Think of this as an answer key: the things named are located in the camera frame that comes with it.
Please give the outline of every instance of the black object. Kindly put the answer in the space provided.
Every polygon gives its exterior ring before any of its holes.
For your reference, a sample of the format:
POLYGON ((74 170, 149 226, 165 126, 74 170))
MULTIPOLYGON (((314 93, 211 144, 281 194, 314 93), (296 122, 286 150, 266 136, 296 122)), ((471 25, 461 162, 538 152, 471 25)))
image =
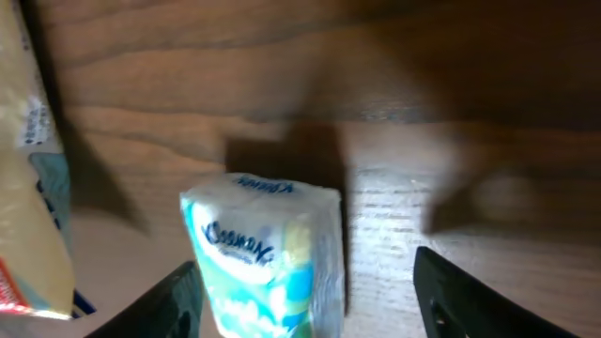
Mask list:
POLYGON ((417 249, 413 283, 428 338, 577 337, 425 247, 417 249))
POLYGON ((198 338, 202 286, 188 261, 87 338, 198 338))

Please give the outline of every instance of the blue packaging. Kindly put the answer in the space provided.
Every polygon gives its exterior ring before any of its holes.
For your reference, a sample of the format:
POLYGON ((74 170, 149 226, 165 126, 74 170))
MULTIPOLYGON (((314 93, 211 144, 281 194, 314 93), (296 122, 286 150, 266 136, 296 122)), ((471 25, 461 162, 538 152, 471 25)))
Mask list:
POLYGON ((222 336, 340 336, 337 191, 249 174, 207 176, 181 195, 181 211, 222 336))

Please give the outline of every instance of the package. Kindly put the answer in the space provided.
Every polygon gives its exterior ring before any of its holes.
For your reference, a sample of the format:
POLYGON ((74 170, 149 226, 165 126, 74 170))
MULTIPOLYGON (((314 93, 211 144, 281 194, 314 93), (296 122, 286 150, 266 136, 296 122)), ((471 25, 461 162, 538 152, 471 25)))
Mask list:
POLYGON ((181 210, 222 336, 340 336, 337 191, 223 174, 183 193, 181 210))
POLYGON ((60 319, 74 291, 69 173, 18 4, 0 0, 0 312, 60 319))

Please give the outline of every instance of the wooden table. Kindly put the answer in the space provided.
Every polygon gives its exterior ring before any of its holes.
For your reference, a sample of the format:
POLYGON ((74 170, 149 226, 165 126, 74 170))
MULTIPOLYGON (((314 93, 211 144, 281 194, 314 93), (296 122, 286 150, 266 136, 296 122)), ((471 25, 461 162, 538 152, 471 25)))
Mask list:
POLYGON ((82 336, 192 257, 177 195, 227 166, 343 189, 345 337, 424 337, 419 245, 601 336, 598 1, 38 3, 99 312, 32 331, 82 336))

